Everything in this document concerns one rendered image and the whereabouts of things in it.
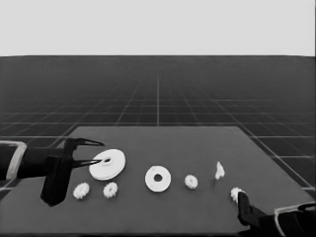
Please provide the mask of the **small white gear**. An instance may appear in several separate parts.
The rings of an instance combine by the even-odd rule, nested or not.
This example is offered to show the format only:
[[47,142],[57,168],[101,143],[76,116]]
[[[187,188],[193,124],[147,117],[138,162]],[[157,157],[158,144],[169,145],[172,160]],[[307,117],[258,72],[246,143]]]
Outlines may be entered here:
[[104,189],[103,194],[105,198],[113,198],[118,192],[118,185],[115,182],[108,183]]
[[243,193],[243,190],[242,190],[242,189],[240,189],[240,188],[238,188],[238,187],[233,188],[233,189],[231,190],[231,192],[230,192],[230,195],[231,195],[232,200],[235,201],[235,202],[238,202],[238,195],[239,195],[240,193]]
[[90,186],[87,183],[79,184],[73,191],[73,196],[77,199],[84,198],[90,191]]
[[186,175],[185,177],[185,185],[191,189],[195,190],[198,187],[198,179],[194,175]]

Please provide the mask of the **small white T-shaped piece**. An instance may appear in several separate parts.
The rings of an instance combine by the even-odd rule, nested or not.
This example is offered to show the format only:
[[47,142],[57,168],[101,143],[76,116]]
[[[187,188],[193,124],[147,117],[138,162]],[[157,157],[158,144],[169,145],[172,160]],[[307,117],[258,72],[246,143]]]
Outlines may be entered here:
[[220,178],[223,178],[224,176],[225,176],[224,168],[223,168],[223,166],[221,165],[220,162],[217,162],[216,163],[216,172],[215,172],[214,178],[216,180],[219,180]]

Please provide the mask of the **large thick white disc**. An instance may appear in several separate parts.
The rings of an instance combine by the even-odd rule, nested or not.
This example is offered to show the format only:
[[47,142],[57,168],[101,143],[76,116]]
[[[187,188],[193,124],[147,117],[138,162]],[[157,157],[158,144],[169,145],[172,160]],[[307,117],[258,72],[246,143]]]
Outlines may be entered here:
[[121,150],[108,149],[94,157],[99,163],[91,165],[89,172],[91,176],[99,181],[106,181],[116,177],[125,166],[125,155]]

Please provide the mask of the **white round carrier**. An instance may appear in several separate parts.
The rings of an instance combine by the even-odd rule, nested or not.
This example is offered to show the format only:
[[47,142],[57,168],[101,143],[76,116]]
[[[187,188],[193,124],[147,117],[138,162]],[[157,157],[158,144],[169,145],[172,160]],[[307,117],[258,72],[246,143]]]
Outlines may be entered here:
[[145,174],[145,185],[154,193],[165,192],[171,185],[171,173],[163,166],[152,166]]

